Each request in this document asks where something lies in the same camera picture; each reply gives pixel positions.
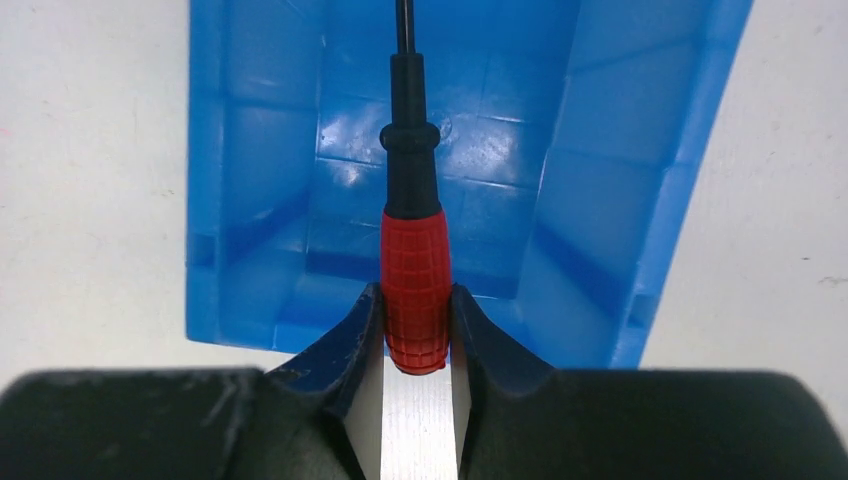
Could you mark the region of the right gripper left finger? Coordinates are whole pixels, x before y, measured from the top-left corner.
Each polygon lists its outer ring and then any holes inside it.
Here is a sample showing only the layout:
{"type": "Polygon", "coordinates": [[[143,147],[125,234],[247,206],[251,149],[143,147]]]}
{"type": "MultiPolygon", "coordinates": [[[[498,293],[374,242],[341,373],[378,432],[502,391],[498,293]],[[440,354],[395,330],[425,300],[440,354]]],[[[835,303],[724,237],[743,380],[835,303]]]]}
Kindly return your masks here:
{"type": "Polygon", "coordinates": [[[48,370],[1,396],[5,479],[376,479],[383,298],[279,367],[48,370]]]}

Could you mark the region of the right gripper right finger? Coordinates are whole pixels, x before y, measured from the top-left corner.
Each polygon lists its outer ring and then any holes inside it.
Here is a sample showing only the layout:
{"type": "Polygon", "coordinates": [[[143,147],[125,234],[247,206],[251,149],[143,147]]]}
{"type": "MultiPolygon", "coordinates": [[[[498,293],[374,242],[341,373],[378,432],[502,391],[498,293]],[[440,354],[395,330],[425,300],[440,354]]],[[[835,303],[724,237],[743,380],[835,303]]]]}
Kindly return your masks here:
{"type": "Polygon", "coordinates": [[[843,479],[847,452],[796,378],[558,369],[451,295],[462,479],[843,479]]]}

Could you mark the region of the red black screwdriver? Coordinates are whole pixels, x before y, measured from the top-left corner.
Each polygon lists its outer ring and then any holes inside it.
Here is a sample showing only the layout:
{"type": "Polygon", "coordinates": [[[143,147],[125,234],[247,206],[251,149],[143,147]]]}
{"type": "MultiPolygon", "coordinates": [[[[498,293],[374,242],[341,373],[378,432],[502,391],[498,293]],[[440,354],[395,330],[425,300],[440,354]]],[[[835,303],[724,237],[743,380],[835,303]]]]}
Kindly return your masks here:
{"type": "Polygon", "coordinates": [[[395,11],[391,121],[380,133],[387,153],[380,286],[393,362],[407,374],[426,375],[446,364],[451,257],[436,175],[440,131],[428,120],[424,58],[415,46],[414,5],[398,1],[395,11]]]}

